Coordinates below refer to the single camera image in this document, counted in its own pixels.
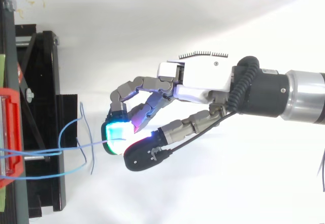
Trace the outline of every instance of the red clamp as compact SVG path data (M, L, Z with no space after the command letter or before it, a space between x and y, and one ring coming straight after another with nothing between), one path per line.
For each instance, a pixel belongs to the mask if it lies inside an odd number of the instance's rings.
M0 148L22 151L19 92L0 88ZM0 151L0 155L10 153ZM23 156L0 159L0 175L19 177L24 170ZM13 180L0 177L0 188Z

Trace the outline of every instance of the blue wire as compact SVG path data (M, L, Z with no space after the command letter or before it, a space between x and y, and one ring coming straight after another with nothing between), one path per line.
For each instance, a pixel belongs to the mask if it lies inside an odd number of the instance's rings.
M75 172L79 171L82 167L84 167L87 164L87 158L86 158L86 155L83 152L82 148L89 147L89 146L92 147L92 155L93 155L92 156L93 157L93 166L92 166L92 170L91 170L91 172L92 172L93 171L93 167L94 167L93 146L95 144L100 144L100 143L107 142L107 140L93 143L92 137L91 137L91 132L90 132L90 127L88 125L88 122L87 122L86 118L84 117L84 109L83 109L82 102L80 103L80 113L81 113L81 118L77 118L77 119L72 120L67 125L65 125L64 128L62 128L62 130L61 130L61 132L59 134L59 137L58 137L58 142L57 142L58 148L57 149L46 149L46 150L37 150L37 151L33 151L33 152L22 152L22 151L17 151L17 150L10 150L10 149L0 148L0 150L1 151L4 151L4 152L16 153L16 154L10 154L10 155L6 155L6 156L0 156L0 158L9 158L9 157L18 156L18 155L53 156L53 155L60 155L60 154L62 154L62 151L64 151L64 150L80 149L81 152L82 152L82 154L83 154L83 156L84 156L84 158L85 158L85 163L84 164L82 164L81 166L79 166L79 167L77 167L77 168L75 168L75 169L73 169L71 171L67 171L67 172L59 173L59 174L48 175L48 176L39 176L39 177L8 177L8 176L2 176L2 175L0 175L0 179L10 179L10 180L39 180L39 179L47 179L47 178L61 177L61 176L67 175L67 174L75 173ZM78 138L76 138L78 147L70 147L70 148L63 148L62 149L61 148L61 137L62 137L63 132L65 131L65 129L69 125L71 125L72 123L74 123L76 121L81 120L83 117L85 118L85 121L86 121L88 130L89 130L89 135L90 135L90 141L91 141L91 143L90 144L87 144L87 145L81 146L80 143L79 143L79 141L78 141ZM44 154L41 154L42 152L54 152L54 151L59 151L59 152L57 152L57 153L44 153Z
M79 171L81 168L83 168L87 164L87 158L86 158L85 153L82 150L82 147L79 144L78 138L76 138L76 139L77 139L77 144L79 145L80 150L81 150L81 152L83 154L83 157L85 158L85 163L82 164L81 166L79 166L79 167L77 167L77 168L75 168L75 169L73 169L71 171L67 171L67 172L63 172L63 173L59 173L59 174L47 175L47 176L39 176L39 177L8 177L8 176L1 176L0 175L0 179L3 178L3 179L10 179L10 180L40 180L40 179L47 179L47 178L53 178L53 177L61 177L61 176L71 174L71 173L75 173L75 172Z
M93 145L97 145L97 144L103 144L106 143L108 141L112 141L112 140L125 140L125 139L111 139L111 140L103 140L103 141L99 141L99 142L95 142L93 143ZM49 153L46 154L45 152L55 152L55 151L65 151L65 150L75 150L75 149L81 149L81 148L86 148L91 146L91 144L85 144L85 145L81 145L78 147L69 147L69 148L57 148L57 149L44 149L44 150L36 150L36 151L31 151L31 152L23 152L23 151L18 151L18 150L12 150L12 149L3 149L0 148L0 151L4 151L4 152L8 152L8 153L16 153L16 154L9 154L9 155L5 155L5 156L0 156L0 159L2 158L9 158L9 157L14 157L14 156L19 156L19 155L35 155L35 156L52 156L53 155L59 155L60 153Z
M92 154L92 168L91 168L91 172L90 174L92 175L92 172L93 172L93 169L95 167L95 153L93 151L93 141L92 141L92 136L91 136L91 131L90 131L90 127L89 127L89 124L87 122L87 119L86 119L86 115L85 115L85 112L83 110L83 105L82 103L80 103L80 113L82 113L81 116L83 116L85 118L85 122L86 122L86 125L88 127L88 132L89 132L89 136L90 136L90 143L91 143L91 154Z

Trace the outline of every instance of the black cylinder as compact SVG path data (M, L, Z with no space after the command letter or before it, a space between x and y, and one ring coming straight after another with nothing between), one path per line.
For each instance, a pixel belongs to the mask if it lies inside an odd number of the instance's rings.
M232 87L245 74L246 67L233 67ZM277 117L286 107L289 80L276 70L259 69L245 95L241 98L238 112L241 114Z

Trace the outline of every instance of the black cable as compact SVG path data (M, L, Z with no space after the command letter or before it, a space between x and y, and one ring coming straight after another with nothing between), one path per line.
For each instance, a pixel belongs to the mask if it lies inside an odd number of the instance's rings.
M256 74L259 70L258 59L254 56L244 57L238 62L237 65L247 67L247 70L229 94L227 108L228 111L238 110L243 95L246 93L247 89L251 85L253 79L256 77Z
M226 120L227 118L233 116L236 114L236 111L233 111L231 113L229 113L228 115L220 118L219 120L217 120L216 122L212 123L210 126L208 126L206 129L204 129L202 132L198 133L197 135L195 135L194 137L190 138L189 140L185 141L184 143L178 145L177 147L173 148L171 151L172 153L174 153L176 150L179 150L180 148L183 148L185 145L189 144L190 142L194 141L195 139L197 139L198 137L202 136L203 134L205 134L207 131L209 131L210 129L212 129L213 127L217 126L219 123L221 123L222 121Z
M324 150L323 158L321 159L321 177L322 177L322 181L323 181L323 192L325 192L324 164L325 164L325 150Z
M324 165L325 165L325 150L324 150L323 157L321 159L321 162L320 162L320 165L319 165L319 168L318 168L318 172L317 172L317 175L319 175L319 173L321 171L322 183L323 183L323 192L325 192Z

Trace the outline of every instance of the coiled cable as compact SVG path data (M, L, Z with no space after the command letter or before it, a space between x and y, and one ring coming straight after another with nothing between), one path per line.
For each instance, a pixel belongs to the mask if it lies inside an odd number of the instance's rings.
M239 82L235 85L234 89L230 92L228 98L228 111L238 111L242 96L246 93L251 85L253 79L259 70L259 62L255 56L246 56L242 58L238 66L247 67L247 70Z

